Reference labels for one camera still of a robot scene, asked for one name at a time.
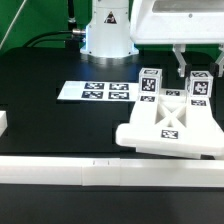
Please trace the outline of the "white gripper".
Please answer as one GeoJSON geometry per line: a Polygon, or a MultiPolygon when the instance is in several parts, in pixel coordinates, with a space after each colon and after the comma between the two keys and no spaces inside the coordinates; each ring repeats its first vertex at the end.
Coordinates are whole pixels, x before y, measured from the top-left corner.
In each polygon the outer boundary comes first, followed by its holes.
{"type": "Polygon", "coordinates": [[[136,44],[174,44],[180,77],[185,44],[220,44],[211,73],[224,75],[224,0],[134,0],[130,36],[136,44]]]}

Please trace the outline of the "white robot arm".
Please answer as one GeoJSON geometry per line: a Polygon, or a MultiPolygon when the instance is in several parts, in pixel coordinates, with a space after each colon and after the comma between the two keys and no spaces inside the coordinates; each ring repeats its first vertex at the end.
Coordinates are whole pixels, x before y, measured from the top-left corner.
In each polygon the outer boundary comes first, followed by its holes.
{"type": "Polygon", "coordinates": [[[224,74],[224,0],[92,0],[81,53],[101,63],[135,55],[138,45],[171,45],[179,75],[188,44],[218,44],[216,73],[224,74]]]}

